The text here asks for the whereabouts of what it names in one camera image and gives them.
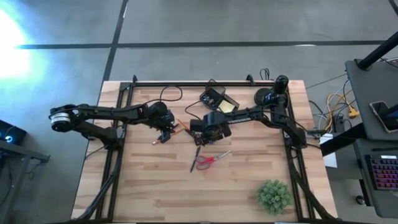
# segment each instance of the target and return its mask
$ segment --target blue light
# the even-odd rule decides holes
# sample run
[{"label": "blue light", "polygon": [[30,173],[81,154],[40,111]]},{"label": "blue light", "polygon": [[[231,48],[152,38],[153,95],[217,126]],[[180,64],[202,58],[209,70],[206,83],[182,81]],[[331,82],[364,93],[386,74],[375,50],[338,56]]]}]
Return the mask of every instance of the blue light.
[{"label": "blue light", "polygon": [[6,142],[10,143],[12,142],[12,136],[6,136],[5,137]]}]

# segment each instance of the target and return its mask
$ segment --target wooden table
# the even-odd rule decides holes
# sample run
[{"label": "wooden table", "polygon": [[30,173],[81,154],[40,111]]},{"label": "wooden table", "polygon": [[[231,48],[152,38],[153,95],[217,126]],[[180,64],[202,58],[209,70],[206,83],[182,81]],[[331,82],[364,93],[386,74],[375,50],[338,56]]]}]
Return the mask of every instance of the wooden table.
[{"label": "wooden table", "polygon": [[[116,106],[120,82],[104,82],[99,106]],[[134,87],[132,104],[159,97],[163,87]],[[226,94],[239,108],[254,106],[258,87],[227,87]],[[289,83],[296,120],[306,128],[313,127],[304,82]],[[180,101],[166,102],[176,118],[189,126],[192,116],[187,105],[198,100],[204,87],[183,87]],[[174,99],[175,88],[164,91],[163,98]],[[209,112],[201,103],[188,109],[202,117]],[[107,127],[110,121],[95,121]],[[114,222],[293,222],[297,221],[294,205],[285,213],[272,216],[256,203],[257,188],[267,179],[277,179],[290,186],[281,130],[251,121],[230,125],[232,136],[202,147],[201,155],[215,156],[231,150],[208,170],[189,172],[195,156],[193,139],[182,132],[165,144],[152,145],[159,132],[145,125],[128,126],[123,164],[115,205]],[[89,144],[87,153],[101,147],[99,141]],[[319,149],[308,147],[303,157],[310,188],[327,211],[336,217],[328,176]],[[91,155],[84,163],[72,218],[78,217],[98,193],[103,175],[106,150]],[[104,217],[108,211],[107,194]],[[306,203],[300,198],[305,217]]]}]

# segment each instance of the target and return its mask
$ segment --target scissors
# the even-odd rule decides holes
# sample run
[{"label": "scissors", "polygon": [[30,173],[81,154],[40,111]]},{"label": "scissors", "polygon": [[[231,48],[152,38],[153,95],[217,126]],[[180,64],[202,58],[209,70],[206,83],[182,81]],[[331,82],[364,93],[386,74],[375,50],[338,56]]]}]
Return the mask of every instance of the scissors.
[{"label": "scissors", "polygon": [[215,157],[204,157],[204,156],[199,156],[197,158],[197,169],[198,170],[205,170],[205,169],[209,169],[211,164],[214,163],[215,161],[217,161],[218,159],[221,159],[222,157],[226,156],[228,153],[230,153],[231,150],[229,150],[228,152],[224,153],[224,154],[220,154],[218,156]]}]

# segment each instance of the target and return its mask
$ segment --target black stripe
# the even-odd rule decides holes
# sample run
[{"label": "black stripe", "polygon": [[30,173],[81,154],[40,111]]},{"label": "black stripe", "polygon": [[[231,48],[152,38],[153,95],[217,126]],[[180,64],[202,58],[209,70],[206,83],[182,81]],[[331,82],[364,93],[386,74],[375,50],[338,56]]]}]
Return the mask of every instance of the black stripe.
[{"label": "black stripe", "polygon": [[388,0],[388,2],[390,3],[392,9],[394,10],[394,12],[396,12],[396,14],[398,16],[398,6],[397,6],[396,2],[394,0]]},{"label": "black stripe", "polygon": [[259,42],[165,42],[118,44],[118,48],[171,48],[171,47],[280,47],[298,45],[344,46],[380,45],[385,40],[342,40],[342,41],[259,41]]},{"label": "black stripe", "polygon": [[111,70],[113,65],[114,56],[116,55],[116,49],[118,48],[118,42],[120,38],[120,33],[122,31],[123,21],[124,21],[124,13],[127,9],[127,3],[129,0],[123,0],[122,7],[120,8],[118,24],[116,25],[116,29],[114,31],[113,40],[112,40],[112,47],[109,51],[108,61],[106,61],[104,76],[102,81],[108,81],[109,77],[111,76]]},{"label": "black stripe", "polygon": [[112,44],[23,44],[16,49],[108,49]]}]

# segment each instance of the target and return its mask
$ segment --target black pole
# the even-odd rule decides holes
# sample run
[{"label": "black pole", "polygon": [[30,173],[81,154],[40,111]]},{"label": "black pole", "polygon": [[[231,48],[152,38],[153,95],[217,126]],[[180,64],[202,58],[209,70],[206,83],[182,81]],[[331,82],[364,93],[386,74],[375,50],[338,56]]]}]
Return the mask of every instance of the black pole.
[{"label": "black pole", "polygon": [[392,35],[388,40],[384,41],[378,48],[372,51],[364,60],[358,63],[358,67],[366,70],[374,62],[383,57],[386,53],[398,45],[398,32]]}]

